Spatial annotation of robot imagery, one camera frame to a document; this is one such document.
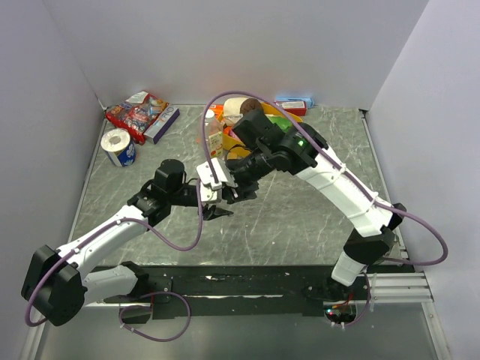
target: white wall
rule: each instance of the white wall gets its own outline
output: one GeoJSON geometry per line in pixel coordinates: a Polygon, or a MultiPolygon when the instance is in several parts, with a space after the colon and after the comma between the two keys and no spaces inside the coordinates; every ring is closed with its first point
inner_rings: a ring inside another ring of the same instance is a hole
{"type": "Polygon", "coordinates": [[[43,0],[103,104],[229,89],[370,109],[428,0],[43,0]]]}
{"type": "Polygon", "coordinates": [[[12,360],[30,259],[68,237],[101,109],[40,1],[2,3],[0,54],[0,359],[12,360]]]}
{"type": "MultiPolygon", "coordinates": [[[[426,268],[453,359],[480,353],[480,2],[430,0],[368,113],[393,200],[445,236],[450,256],[426,268]]],[[[415,260],[439,255],[403,227],[415,260]]]]}

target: green object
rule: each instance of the green object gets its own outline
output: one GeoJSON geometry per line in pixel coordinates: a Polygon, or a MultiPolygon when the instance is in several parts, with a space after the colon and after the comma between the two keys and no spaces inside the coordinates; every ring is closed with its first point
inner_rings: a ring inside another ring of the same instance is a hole
{"type": "Polygon", "coordinates": [[[267,114],[267,117],[273,124],[277,124],[284,133],[286,133],[287,130],[293,126],[290,120],[288,118],[284,118],[283,116],[267,114]]]}

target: yellow basket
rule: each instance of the yellow basket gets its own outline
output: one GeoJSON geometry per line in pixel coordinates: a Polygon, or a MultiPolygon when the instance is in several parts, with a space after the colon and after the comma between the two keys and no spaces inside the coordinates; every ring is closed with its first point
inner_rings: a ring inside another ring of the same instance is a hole
{"type": "MultiPolygon", "coordinates": [[[[280,111],[275,109],[273,106],[268,105],[267,103],[262,103],[262,108],[265,114],[284,116],[284,114],[282,114],[280,111]]],[[[299,118],[297,115],[293,115],[293,114],[290,114],[290,115],[292,116],[292,118],[295,119],[295,121],[302,122],[302,119],[299,118]]],[[[223,118],[224,118],[224,113],[222,112],[220,116],[218,116],[218,121],[221,122],[223,118]]],[[[243,145],[243,142],[238,141],[237,139],[232,138],[230,135],[223,133],[223,150],[228,151],[234,145],[243,145]]],[[[244,148],[236,147],[232,149],[229,155],[230,154],[237,154],[238,156],[241,156],[244,158],[245,156],[250,154],[250,152],[248,150],[245,150],[244,148]]]]}

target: table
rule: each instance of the table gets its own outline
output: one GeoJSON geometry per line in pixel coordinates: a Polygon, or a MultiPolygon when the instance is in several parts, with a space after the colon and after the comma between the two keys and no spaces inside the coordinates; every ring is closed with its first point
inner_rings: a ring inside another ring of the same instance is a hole
{"type": "MultiPolygon", "coordinates": [[[[179,106],[180,116],[157,145],[137,146],[138,158],[125,168],[113,166],[99,149],[73,230],[76,239],[114,215],[162,160],[183,161],[188,178],[204,161],[198,137],[201,106],[179,106]]],[[[312,125],[367,186],[386,198],[364,119],[357,109],[315,107],[304,122],[312,125]]],[[[113,126],[106,124],[103,131],[113,126]]],[[[206,221],[197,247],[182,253],[150,232],[129,241],[101,265],[131,260],[138,265],[332,265],[353,226],[321,193],[288,173],[273,172],[259,182],[258,198],[225,209],[232,217],[206,221]]],[[[195,208],[172,208],[157,225],[167,238],[189,245],[197,233],[195,208]]],[[[399,255],[396,245],[391,254],[399,255]]]]}

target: red box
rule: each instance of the red box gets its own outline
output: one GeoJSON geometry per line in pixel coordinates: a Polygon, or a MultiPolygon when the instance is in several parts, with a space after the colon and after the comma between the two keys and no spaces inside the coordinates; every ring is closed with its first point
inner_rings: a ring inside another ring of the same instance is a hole
{"type": "Polygon", "coordinates": [[[297,116],[305,116],[307,113],[307,103],[304,101],[275,101],[275,103],[288,113],[297,116]]]}

